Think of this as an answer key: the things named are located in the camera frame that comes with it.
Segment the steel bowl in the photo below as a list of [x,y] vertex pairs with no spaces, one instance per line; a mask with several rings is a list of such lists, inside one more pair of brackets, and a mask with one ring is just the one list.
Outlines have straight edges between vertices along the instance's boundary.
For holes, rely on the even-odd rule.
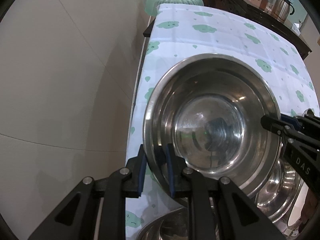
[[276,223],[293,207],[302,185],[300,175],[280,158],[268,181],[257,193],[255,204],[272,223]]
[[199,54],[171,67],[152,90],[143,121],[150,170],[169,191],[165,149],[210,179],[230,178],[253,197],[279,158],[280,138],[264,129],[280,109],[263,77],[243,61]]
[[182,207],[146,225],[136,239],[188,239],[188,236],[188,211]]

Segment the large white enamel bowl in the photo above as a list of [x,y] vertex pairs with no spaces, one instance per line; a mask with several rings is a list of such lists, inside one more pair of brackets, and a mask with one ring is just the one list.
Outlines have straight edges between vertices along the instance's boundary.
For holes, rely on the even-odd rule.
[[309,221],[310,198],[312,198],[312,194],[307,184],[304,183],[297,199],[294,201],[293,209],[289,216],[289,228],[295,229],[300,224],[306,224]]

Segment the white tissue box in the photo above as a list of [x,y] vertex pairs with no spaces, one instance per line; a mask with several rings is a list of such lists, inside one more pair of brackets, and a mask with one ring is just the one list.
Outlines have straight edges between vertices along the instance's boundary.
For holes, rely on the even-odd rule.
[[297,35],[299,36],[300,35],[300,28],[302,26],[302,21],[301,20],[298,20],[298,23],[293,23],[292,24],[292,27],[291,27],[291,30]]

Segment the steel thermos jug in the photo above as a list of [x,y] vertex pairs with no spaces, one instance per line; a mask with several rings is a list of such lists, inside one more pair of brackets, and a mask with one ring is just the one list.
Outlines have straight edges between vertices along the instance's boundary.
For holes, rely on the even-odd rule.
[[284,23],[289,15],[293,15],[295,9],[289,0],[276,0],[271,15],[279,22]]

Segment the cloud pattern tablecloth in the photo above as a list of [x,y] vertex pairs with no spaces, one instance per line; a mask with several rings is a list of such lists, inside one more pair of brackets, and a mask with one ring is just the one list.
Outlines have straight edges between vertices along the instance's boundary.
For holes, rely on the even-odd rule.
[[[256,70],[276,98],[280,115],[297,116],[311,109],[319,113],[309,72],[295,46],[273,31],[219,9],[185,4],[161,4],[138,82],[127,158],[143,146],[143,121],[152,90],[175,64],[199,54],[235,57]],[[150,167],[139,200],[126,202],[126,236],[134,239],[153,220],[187,204],[172,199]]]

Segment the dark wooden table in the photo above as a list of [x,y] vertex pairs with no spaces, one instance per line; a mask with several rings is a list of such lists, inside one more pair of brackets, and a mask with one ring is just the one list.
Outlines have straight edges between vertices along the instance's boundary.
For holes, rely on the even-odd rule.
[[280,22],[267,12],[266,5],[267,0],[209,0],[211,8],[236,14],[274,31],[291,42],[301,58],[306,59],[312,52],[307,43],[293,32],[289,24]]

